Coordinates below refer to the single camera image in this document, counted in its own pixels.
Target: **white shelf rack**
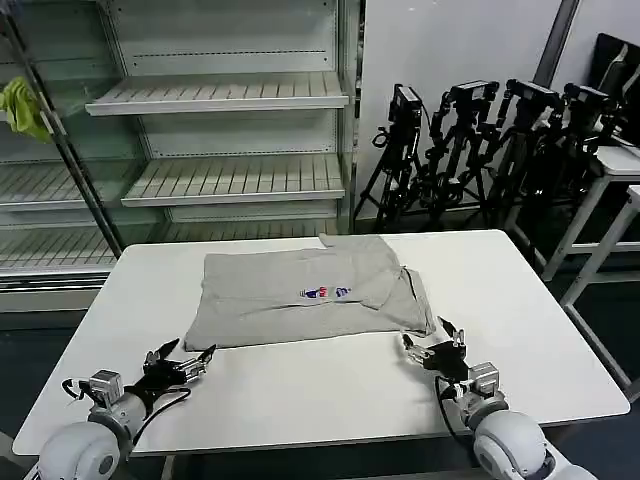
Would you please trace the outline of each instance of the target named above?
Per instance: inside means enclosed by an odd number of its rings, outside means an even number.
[[[112,161],[90,168],[104,202],[119,199],[129,165]],[[62,162],[0,164],[0,212],[85,209],[73,178]]]
[[[336,154],[151,161],[127,207],[328,200],[345,195]]]
[[[144,242],[151,227],[124,228]],[[95,226],[36,228],[0,232],[0,275],[108,272],[116,259]]]
[[[317,237],[336,235],[336,220],[275,220],[263,222],[214,222],[172,224],[164,242],[217,242],[263,238]]]
[[[86,105],[93,116],[343,108],[336,72],[129,77]]]

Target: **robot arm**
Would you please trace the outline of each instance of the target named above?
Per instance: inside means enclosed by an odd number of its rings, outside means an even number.
[[[36,468],[40,480],[108,480],[118,465],[128,458],[147,425],[160,413],[185,400],[186,387],[198,380],[211,361],[215,345],[186,362],[166,357],[178,344],[169,342],[149,352],[144,375],[135,385],[122,387],[118,373],[100,370],[88,380],[71,380],[62,388],[75,399],[93,400],[85,422],[67,425],[44,445]],[[167,394],[181,393],[154,412],[155,402]]]
[[[435,390],[445,423],[459,439],[442,406],[451,401],[462,423],[473,432],[469,447],[482,468],[496,480],[596,480],[553,447],[531,417],[509,410],[493,364],[466,367],[464,332],[444,320],[443,325],[452,340],[423,348],[403,335],[403,343],[412,360],[442,373],[436,377]]]

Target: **folded shirt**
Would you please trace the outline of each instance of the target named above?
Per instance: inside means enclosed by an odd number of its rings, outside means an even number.
[[[326,249],[205,257],[185,349],[435,330],[417,272],[377,236],[321,236]]]

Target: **shirt logo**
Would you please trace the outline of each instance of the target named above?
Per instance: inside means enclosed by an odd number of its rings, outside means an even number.
[[[329,292],[331,291],[328,287],[318,287],[312,290],[301,290],[300,296],[303,298],[327,298],[329,296]],[[351,291],[350,288],[346,287],[337,287],[335,288],[335,296],[337,298],[344,297]]]

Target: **yellow cloth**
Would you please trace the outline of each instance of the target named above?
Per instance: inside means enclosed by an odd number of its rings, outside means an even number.
[[[0,92],[0,110],[7,112],[7,121],[14,132],[31,135],[43,142],[51,141],[35,95],[23,77],[14,78]]]

